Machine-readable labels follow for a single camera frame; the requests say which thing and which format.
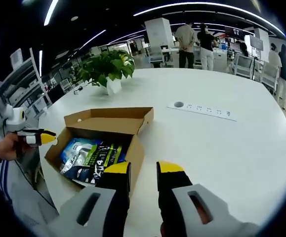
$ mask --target round white table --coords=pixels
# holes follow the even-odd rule
[[[196,69],[139,69],[122,80],[122,90],[99,96],[97,87],[73,91],[40,117],[39,128],[60,133],[64,116],[90,108],[148,107],[153,123],[139,139],[143,165],[131,197],[124,236],[160,236],[156,162],[167,160],[185,169],[228,203],[230,213],[261,225],[286,194],[286,118],[266,90],[255,81]],[[235,113],[238,121],[167,108],[175,101]],[[50,144],[40,147],[41,166],[58,211],[76,191],[44,159]]]

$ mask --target box flap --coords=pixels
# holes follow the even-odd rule
[[[67,127],[137,134],[154,118],[152,107],[91,109],[65,116]]]

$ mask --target white pot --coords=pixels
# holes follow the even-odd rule
[[[121,86],[121,80],[120,79],[111,80],[109,77],[107,77],[108,95],[114,95],[114,94],[118,93],[121,89],[122,89],[122,86]]]

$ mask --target potted plant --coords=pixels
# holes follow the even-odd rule
[[[134,58],[124,50],[103,52],[97,57],[89,58],[77,73],[78,80],[90,80],[92,85],[107,88],[109,94],[121,88],[121,78],[133,75]]]

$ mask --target person standing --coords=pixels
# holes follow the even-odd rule
[[[276,101],[279,103],[279,98],[282,97],[282,109],[286,110],[286,45],[282,44],[281,52],[279,53],[281,59],[281,71],[276,91]]]
[[[186,59],[188,59],[188,68],[193,68],[194,52],[193,44],[195,42],[195,32],[192,29],[191,22],[178,28],[176,38],[179,41],[179,67],[185,68]]]
[[[244,42],[240,43],[240,49],[242,52],[242,55],[245,57],[249,57],[248,51],[247,51],[247,45]]]
[[[207,31],[207,26],[205,24],[201,23],[200,29],[201,31],[198,33],[198,40],[200,41],[201,46],[200,54],[202,70],[213,71],[214,56],[212,45],[216,46],[217,43],[214,36]]]
[[[278,49],[274,43],[271,43],[271,50],[269,51],[269,56],[268,56],[268,61],[269,64],[278,68],[276,79],[280,75],[280,69],[282,67],[281,59],[280,56],[278,55]]]

